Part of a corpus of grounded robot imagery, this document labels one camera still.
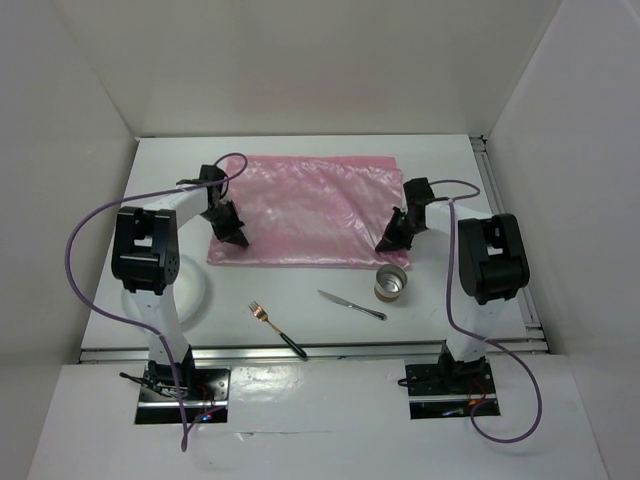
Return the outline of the metal cup with gold band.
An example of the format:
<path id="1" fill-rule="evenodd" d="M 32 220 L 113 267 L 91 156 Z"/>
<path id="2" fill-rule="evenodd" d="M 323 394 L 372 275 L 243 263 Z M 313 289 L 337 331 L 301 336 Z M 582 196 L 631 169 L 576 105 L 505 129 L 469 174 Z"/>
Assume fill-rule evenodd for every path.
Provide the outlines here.
<path id="1" fill-rule="evenodd" d="M 383 302 L 394 302 L 399 299 L 407 284 L 408 277 L 403 268 L 386 264 L 376 271 L 374 293 Z"/>

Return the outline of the pink satin placemat cloth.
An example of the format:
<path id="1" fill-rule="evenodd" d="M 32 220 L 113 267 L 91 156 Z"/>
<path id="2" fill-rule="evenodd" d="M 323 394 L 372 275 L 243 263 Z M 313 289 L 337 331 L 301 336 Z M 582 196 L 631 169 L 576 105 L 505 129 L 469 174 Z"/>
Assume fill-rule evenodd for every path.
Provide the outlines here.
<path id="1" fill-rule="evenodd" d="M 410 265 L 406 252 L 376 245 L 403 201 L 403 173 L 390 156 L 232 157 L 234 202 L 246 248 L 210 241 L 216 266 L 377 269 Z"/>

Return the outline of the white ceramic bowl plate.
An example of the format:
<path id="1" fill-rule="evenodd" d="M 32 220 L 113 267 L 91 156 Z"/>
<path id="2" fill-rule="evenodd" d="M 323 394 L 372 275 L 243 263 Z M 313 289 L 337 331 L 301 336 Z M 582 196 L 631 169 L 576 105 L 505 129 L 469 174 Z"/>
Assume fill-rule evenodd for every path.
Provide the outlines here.
<path id="1" fill-rule="evenodd" d="M 187 330 L 195 321 L 207 290 L 204 271 L 192 257 L 180 257 L 179 273 L 173 288 L 178 320 L 182 329 Z"/>

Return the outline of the silver table knife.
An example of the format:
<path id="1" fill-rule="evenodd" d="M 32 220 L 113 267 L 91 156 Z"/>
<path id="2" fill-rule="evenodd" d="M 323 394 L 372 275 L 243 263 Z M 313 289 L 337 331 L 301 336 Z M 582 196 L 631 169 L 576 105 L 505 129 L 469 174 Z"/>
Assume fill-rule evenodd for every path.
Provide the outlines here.
<path id="1" fill-rule="evenodd" d="M 336 295 L 330 294 L 328 292 L 325 292 L 323 290 L 318 290 L 318 293 L 320 296 L 322 296 L 323 298 L 325 298 L 326 300 L 336 304 L 336 305 L 340 305 L 343 306 L 345 308 L 349 308 L 358 312 L 361 312 L 363 314 L 369 315 L 373 318 L 376 318 L 380 321 L 386 321 L 387 320 L 387 315 L 384 314 L 383 312 L 380 311 L 376 311 L 376 310 L 372 310 L 372 309 L 368 309 L 366 307 L 357 305 L 353 302 L 350 302 L 348 300 L 345 300 L 341 297 L 338 297 Z"/>

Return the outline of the gold fork black handle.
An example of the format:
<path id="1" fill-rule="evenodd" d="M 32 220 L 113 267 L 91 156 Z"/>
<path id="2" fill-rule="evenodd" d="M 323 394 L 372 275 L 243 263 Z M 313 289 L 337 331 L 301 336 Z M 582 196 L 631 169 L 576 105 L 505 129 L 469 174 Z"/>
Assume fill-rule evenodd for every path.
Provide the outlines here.
<path id="1" fill-rule="evenodd" d="M 269 315 L 264 310 L 262 306 L 260 306 L 257 302 L 253 301 L 249 304 L 249 309 L 252 315 L 262 323 L 267 324 L 272 330 L 274 330 L 279 337 L 287 344 L 290 350 L 301 360 L 307 361 L 308 355 L 306 351 L 300 347 L 294 340 L 292 340 L 288 335 L 286 335 L 281 329 L 279 329 L 275 324 L 273 324 L 269 318 Z"/>

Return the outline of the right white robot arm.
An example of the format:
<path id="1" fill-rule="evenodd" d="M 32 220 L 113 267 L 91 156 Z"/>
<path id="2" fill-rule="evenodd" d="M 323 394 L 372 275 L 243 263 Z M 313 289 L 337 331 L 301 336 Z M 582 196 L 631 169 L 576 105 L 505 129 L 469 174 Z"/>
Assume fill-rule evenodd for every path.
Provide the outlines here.
<path id="1" fill-rule="evenodd" d="M 405 206 L 395 207 L 375 250 L 408 251 L 416 235 L 434 230 L 449 237 L 445 309 L 452 329 L 430 374 L 407 374 L 411 393 L 450 394 L 482 390 L 486 352 L 507 301 L 530 279 L 517 219 L 458 207 L 438 197 L 425 177 L 403 185 Z"/>

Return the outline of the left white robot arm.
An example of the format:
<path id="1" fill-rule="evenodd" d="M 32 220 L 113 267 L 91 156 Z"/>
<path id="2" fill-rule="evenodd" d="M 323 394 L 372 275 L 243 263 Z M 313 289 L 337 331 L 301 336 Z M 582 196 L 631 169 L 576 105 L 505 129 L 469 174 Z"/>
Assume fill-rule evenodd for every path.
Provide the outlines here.
<path id="1" fill-rule="evenodd" d="M 196 179 L 182 180 L 176 193 L 144 207 L 120 208 L 111 259 L 141 317 L 149 342 L 147 376 L 176 399 L 196 390 L 193 353 L 180 325 L 173 284 L 180 266 L 179 229 L 195 217 L 206 220 L 216 239 L 249 247 L 237 209 L 225 198 L 227 174 L 204 165 Z"/>

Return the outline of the aluminium right side rail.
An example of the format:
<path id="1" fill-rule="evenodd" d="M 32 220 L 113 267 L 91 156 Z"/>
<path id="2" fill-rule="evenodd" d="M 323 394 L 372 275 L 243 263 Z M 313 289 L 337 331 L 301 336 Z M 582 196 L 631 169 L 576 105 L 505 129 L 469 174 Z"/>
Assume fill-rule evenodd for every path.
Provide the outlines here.
<path id="1" fill-rule="evenodd" d="M 469 136 L 469 141 L 491 210 L 494 213 L 514 213 L 512 201 L 508 197 L 508 189 L 494 168 L 487 139 L 484 136 Z M 530 285 L 518 293 L 517 299 L 526 328 L 543 330 Z"/>

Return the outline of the aluminium rail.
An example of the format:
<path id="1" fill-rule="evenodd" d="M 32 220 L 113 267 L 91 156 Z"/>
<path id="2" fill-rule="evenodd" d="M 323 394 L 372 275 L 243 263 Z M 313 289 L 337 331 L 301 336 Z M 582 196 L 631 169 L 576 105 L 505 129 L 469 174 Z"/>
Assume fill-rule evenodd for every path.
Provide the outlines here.
<path id="1" fill-rule="evenodd" d="M 540 329 L 528 331 L 526 338 L 499 340 L 514 353 L 548 353 L 549 346 Z M 417 357 L 438 355 L 442 342 L 364 343 L 303 346 L 310 359 L 361 359 L 382 357 Z M 298 360 L 286 346 L 193 348 L 197 362 Z M 87 349 L 79 356 L 81 364 L 146 362 L 144 349 Z"/>
<path id="2" fill-rule="evenodd" d="M 487 139 L 484 136 L 469 136 L 469 141 L 491 210 L 494 213 L 514 213 L 512 201 L 508 197 L 508 189 L 494 168 Z M 530 285 L 518 293 L 517 299 L 526 328 L 543 330 Z"/>

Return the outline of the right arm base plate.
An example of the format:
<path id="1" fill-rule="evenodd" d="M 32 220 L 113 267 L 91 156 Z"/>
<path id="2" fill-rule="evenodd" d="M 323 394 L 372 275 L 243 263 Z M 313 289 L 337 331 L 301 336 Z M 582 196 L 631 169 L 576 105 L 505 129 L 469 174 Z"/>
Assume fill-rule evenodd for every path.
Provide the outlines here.
<path id="1" fill-rule="evenodd" d="M 458 368 L 440 359 L 437 364 L 409 364 L 397 384 L 406 389 L 410 417 L 448 419 L 475 415 L 500 416 L 496 387 L 485 359 Z"/>

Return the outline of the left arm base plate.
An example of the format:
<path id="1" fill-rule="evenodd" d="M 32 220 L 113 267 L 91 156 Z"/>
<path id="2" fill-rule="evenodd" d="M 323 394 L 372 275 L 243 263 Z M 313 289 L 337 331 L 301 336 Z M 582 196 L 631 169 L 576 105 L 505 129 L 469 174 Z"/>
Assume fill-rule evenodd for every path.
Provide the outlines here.
<path id="1" fill-rule="evenodd" d="M 204 368 L 196 371 L 194 386 L 180 387 L 188 424 L 227 422 L 230 377 L 228 368 Z M 174 386 L 152 385 L 147 374 L 135 382 L 139 385 L 134 418 L 136 425 L 181 423 Z"/>

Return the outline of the aluminium front rail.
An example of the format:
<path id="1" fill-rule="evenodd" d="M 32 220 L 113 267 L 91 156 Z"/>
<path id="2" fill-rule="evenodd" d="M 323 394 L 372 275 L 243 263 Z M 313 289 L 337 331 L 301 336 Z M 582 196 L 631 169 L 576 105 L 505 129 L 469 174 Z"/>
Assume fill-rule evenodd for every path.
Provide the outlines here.
<path id="1" fill-rule="evenodd" d="M 526 338 L 499 340 L 514 353 L 548 353 L 549 346 L 540 329 L 528 331 Z M 303 346 L 310 359 L 361 359 L 382 357 L 417 357 L 438 355 L 442 342 L 364 343 Z M 286 346 L 193 348 L 197 362 L 298 360 Z M 87 349 L 79 356 L 81 364 L 146 362 L 144 349 Z"/>

